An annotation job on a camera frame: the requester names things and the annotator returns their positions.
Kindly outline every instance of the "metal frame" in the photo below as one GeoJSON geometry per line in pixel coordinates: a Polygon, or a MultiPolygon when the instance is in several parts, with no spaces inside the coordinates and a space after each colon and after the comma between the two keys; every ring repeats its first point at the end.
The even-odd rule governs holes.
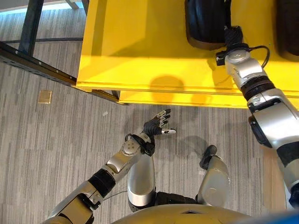
{"type": "MultiPolygon", "coordinates": [[[[84,4],[85,13],[87,14],[89,1],[82,0],[82,2],[84,4]]],[[[32,57],[42,7],[43,0],[29,0],[21,39],[19,41],[12,41],[20,42],[19,49],[13,48],[0,41],[0,62],[67,86],[76,85],[77,78],[32,57]]],[[[119,103],[118,92],[119,91],[112,91],[112,94],[109,94],[102,90],[92,90],[88,93],[112,101],[114,103],[119,103]]]]}

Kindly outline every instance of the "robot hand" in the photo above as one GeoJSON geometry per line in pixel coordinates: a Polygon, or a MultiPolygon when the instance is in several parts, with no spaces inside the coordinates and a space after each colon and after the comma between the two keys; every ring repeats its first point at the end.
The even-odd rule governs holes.
{"type": "Polygon", "coordinates": [[[143,126],[143,133],[146,133],[147,136],[152,138],[154,135],[158,134],[174,134],[177,131],[173,128],[162,128],[165,124],[168,123],[170,118],[170,109],[161,111],[152,120],[146,122],[143,126]]]}

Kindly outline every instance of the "robot forearm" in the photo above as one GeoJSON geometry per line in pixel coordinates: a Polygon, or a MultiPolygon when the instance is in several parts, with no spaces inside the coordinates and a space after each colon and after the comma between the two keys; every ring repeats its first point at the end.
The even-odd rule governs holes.
{"type": "Polygon", "coordinates": [[[225,65],[247,100],[252,116],[249,123],[259,143],[273,148],[281,160],[280,168],[299,205],[299,114],[284,93],[275,88],[263,67],[244,49],[231,51],[225,65]]]}
{"type": "MultiPolygon", "coordinates": [[[[143,143],[151,143],[145,133],[135,135],[135,138],[143,143]]],[[[130,138],[98,172],[59,203],[44,224],[57,221],[71,224],[92,223],[92,209],[95,210],[101,205],[103,198],[128,173],[141,154],[141,145],[134,138],[130,138]]]]}

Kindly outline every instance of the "black joint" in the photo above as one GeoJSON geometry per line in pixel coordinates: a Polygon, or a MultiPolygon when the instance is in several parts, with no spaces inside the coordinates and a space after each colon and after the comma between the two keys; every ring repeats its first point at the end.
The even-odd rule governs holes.
{"type": "Polygon", "coordinates": [[[100,169],[88,180],[104,198],[115,186],[115,179],[108,171],[100,169]]]}
{"type": "Polygon", "coordinates": [[[196,201],[193,198],[184,197],[182,195],[158,192],[155,206],[163,204],[196,204],[196,201]]]}
{"type": "Polygon", "coordinates": [[[289,203],[294,207],[294,208],[299,208],[299,183],[295,184],[291,188],[291,197],[289,199],[289,203]]]}
{"type": "Polygon", "coordinates": [[[277,149],[277,154],[286,167],[293,160],[299,159],[299,141],[285,144],[277,149]]]}
{"type": "Polygon", "coordinates": [[[250,79],[241,87],[241,92],[243,96],[248,101],[250,98],[264,92],[266,90],[275,89],[273,82],[269,80],[267,76],[259,76],[250,79]]]}
{"type": "Polygon", "coordinates": [[[141,147],[141,153],[152,156],[155,152],[155,143],[154,142],[145,142],[138,135],[133,134],[131,136],[141,147]]]}

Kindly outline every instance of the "yellow surface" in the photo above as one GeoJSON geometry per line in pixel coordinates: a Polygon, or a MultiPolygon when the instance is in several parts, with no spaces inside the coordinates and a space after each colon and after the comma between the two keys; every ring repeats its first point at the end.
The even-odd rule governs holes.
{"type": "MultiPolygon", "coordinates": [[[[291,98],[289,100],[298,110],[299,98],[291,98]]],[[[120,102],[133,104],[210,106],[247,109],[245,98],[243,96],[234,95],[215,96],[211,94],[121,91],[120,102]]]]}
{"type": "MultiPolygon", "coordinates": [[[[90,1],[77,88],[241,96],[225,68],[216,66],[217,51],[188,43],[184,1],[90,1]]],[[[250,46],[270,48],[265,69],[270,79],[288,98],[299,98],[299,63],[279,57],[274,49],[273,2],[233,1],[232,23],[242,27],[250,46]]],[[[252,55],[262,63],[265,54],[261,49],[252,55]]]]}

